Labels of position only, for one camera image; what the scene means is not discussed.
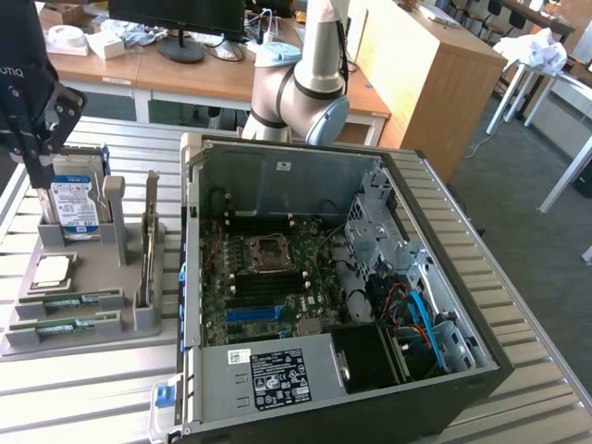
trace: slotted metal table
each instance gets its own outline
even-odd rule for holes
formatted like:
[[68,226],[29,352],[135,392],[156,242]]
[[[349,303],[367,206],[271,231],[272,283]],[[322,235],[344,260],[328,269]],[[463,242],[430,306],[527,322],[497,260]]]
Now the slotted metal table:
[[[109,146],[113,174],[123,175],[127,183],[123,208],[128,221],[140,220],[148,170],[161,172],[158,212],[167,228],[163,331],[153,338],[0,360],[0,442],[148,442],[150,389],[175,373],[179,140],[187,130],[84,118],[71,134],[74,144]],[[392,156],[516,367],[491,397],[464,411],[441,435],[422,442],[592,444],[589,395],[458,205],[415,152]],[[0,199],[0,217],[1,330],[37,240],[40,206],[23,166]],[[413,235],[411,221],[404,214],[401,218]]]

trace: monitor stand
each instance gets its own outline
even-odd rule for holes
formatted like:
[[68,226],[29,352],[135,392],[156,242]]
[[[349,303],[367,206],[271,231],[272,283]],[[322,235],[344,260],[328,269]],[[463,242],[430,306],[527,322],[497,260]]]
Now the monitor stand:
[[178,63],[197,63],[204,58],[202,46],[193,40],[185,40],[183,31],[179,30],[179,37],[166,37],[156,44],[158,52],[169,60]]

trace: white box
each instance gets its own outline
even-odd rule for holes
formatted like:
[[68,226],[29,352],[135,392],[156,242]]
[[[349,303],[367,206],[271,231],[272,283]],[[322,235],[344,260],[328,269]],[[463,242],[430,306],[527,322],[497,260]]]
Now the white box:
[[103,60],[125,54],[126,48],[123,40],[112,32],[97,32],[86,36],[92,51]]

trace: warning label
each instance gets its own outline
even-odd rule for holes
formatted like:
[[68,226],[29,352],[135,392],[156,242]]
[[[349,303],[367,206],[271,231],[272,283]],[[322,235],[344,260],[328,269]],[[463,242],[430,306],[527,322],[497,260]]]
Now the warning label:
[[252,354],[251,372],[258,410],[276,409],[313,399],[301,349]]

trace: sticker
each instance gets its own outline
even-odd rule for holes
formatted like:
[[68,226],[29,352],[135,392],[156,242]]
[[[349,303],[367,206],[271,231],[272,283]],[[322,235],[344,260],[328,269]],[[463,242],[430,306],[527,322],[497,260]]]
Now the sticker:
[[247,364],[251,358],[251,349],[228,350],[228,364]]
[[259,411],[313,400],[301,349],[254,354],[251,373]]
[[72,233],[91,233],[99,228],[99,216],[88,176],[55,176],[51,185],[60,225]]
[[114,79],[112,77],[103,77],[103,81],[107,83],[116,83],[117,85],[131,85],[130,80]]
[[292,169],[292,162],[277,162],[277,171],[290,171]]

